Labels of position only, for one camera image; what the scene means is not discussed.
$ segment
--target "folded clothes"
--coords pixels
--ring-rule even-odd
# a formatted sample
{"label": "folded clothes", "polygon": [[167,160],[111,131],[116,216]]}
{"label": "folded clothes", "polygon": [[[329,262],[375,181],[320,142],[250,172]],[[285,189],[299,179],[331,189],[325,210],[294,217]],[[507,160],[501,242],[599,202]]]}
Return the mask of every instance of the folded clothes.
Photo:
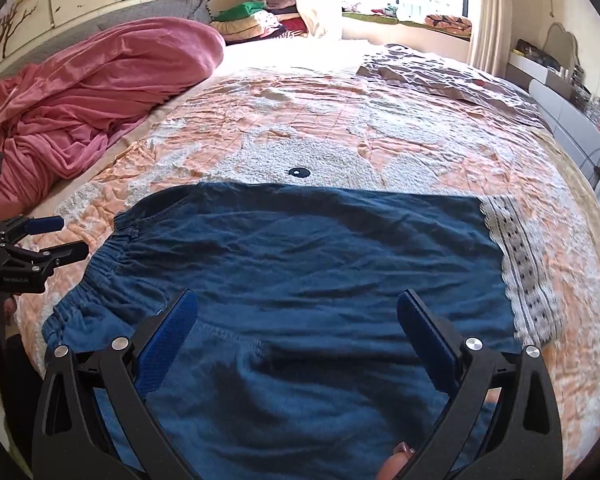
{"label": "folded clothes", "polygon": [[235,34],[256,25],[277,25],[277,17],[266,10],[259,10],[255,14],[241,20],[231,22],[211,22],[211,26],[220,34]]}
{"label": "folded clothes", "polygon": [[283,20],[280,23],[284,25],[287,30],[307,32],[306,23],[302,18],[291,18],[290,20]]}
{"label": "folded clothes", "polygon": [[268,27],[262,35],[255,36],[254,38],[249,38],[247,40],[225,41],[227,45],[236,45],[240,43],[249,43],[251,41],[272,40],[273,38],[282,38],[285,36],[285,34],[288,34],[288,30],[286,30],[286,27],[284,25],[279,25],[276,28]]}
{"label": "folded clothes", "polygon": [[441,28],[445,32],[451,32],[458,36],[470,36],[472,23],[462,16],[448,16],[446,14],[429,14],[424,22],[435,28]]}
{"label": "folded clothes", "polygon": [[290,12],[288,14],[276,14],[275,17],[279,22],[283,22],[285,20],[292,20],[294,18],[300,18],[299,12]]}
{"label": "folded clothes", "polygon": [[295,5],[291,5],[288,7],[283,7],[282,9],[269,9],[269,12],[271,14],[275,14],[276,16],[279,16],[280,14],[291,14],[294,12],[298,12],[298,8]]}
{"label": "folded clothes", "polygon": [[284,40],[285,38],[306,38],[307,33],[301,32],[300,30],[288,30],[283,34],[276,35],[277,40]]}
{"label": "folded clothes", "polygon": [[232,22],[233,20],[241,20],[243,18],[248,18],[262,9],[264,9],[264,2],[244,2],[231,9],[223,10],[216,16],[215,21]]}
{"label": "folded clothes", "polygon": [[296,0],[265,0],[264,8],[267,10],[271,9],[284,9],[285,7],[294,6]]}
{"label": "folded clothes", "polygon": [[247,30],[241,30],[240,32],[234,32],[233,34],[223,34],[224,40],[229,43],[231,41],[248,40],[250,38],[256,38],[266,34],[267,29],[273,30],[275,25],[267,25],[266,23],[258,23]]}

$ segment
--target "bedspread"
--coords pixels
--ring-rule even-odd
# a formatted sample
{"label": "bedspread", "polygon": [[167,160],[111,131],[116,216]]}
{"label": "bedspread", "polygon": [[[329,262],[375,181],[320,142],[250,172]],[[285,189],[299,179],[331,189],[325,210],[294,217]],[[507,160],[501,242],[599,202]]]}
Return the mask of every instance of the bedspread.
{"label": "bedspread", "polygon": [[[289,173],[298,167],[310,176]],[[66,228],[30,247],[82,239],[93,253],[114,215],[200,180],[514,197],[545,247],[564,316],[564,332],[543,354],[562,419],[565,476],[588,453],[600,435],[600,209],[546,131],[492,107],[378,80],[245,70],[190,97],[82,184],[56,208]],[[20,298],[18,324],[41,370],[41,325],[85,266],[59,269],[45,294]]]}

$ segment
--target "silver bolt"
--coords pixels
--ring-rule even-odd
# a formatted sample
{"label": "silver bolt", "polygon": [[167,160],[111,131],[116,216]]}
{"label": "silver bolt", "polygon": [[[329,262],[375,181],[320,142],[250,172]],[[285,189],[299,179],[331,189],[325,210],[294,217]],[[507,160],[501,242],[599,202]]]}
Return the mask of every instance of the silver bolt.
{"label": "silver bolt", "polygon": [[540,351],[535,346],[528,346],[528,347],[526,347],[526,354],[529,357],[533,357],[534,359],[536,357],[540,357]]}
{"label": "silver bolt", "polygon": [[482,350],[482,341],[480,341],[478,338],[470,337],[464,342],[464,344],[469,350],[473,350],[474,352]]}
{"label": "silver bolt", "polygon": [[111,348],[114,350],[124,350],[129,345],[129,339],[126,337],[117,337],[111,343]]}
{"label": "silver bolt", "polygon": [[67,345],[60,345],[58,348],[54,350],[54,355],[56,357],[64,357],[69,353],[69,347]]}

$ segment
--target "dresser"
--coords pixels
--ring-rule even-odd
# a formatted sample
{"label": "dresser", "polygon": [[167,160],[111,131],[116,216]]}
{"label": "dresser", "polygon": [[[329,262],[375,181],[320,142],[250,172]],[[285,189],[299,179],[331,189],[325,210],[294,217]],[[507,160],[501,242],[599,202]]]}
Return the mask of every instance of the dresser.
{"label": "dresser", "polygon": [[596,189],[600,181],[600,131],[576,107],[536,79],[529,94],[538,103],[555,140]]}

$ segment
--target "lace trim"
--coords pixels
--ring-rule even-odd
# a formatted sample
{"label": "lace trim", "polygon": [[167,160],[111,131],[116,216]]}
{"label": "lace trim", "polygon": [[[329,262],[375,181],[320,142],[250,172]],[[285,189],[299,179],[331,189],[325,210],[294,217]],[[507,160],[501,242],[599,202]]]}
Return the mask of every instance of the lace trim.
{"label": "lace trim", "polygon": [[491,240],[504,255],[502,279],[513,309],[516,339],[536,346],[558,339],[565,320],[542,260],[538,230],[523,217],[511,197],[479,198]]}

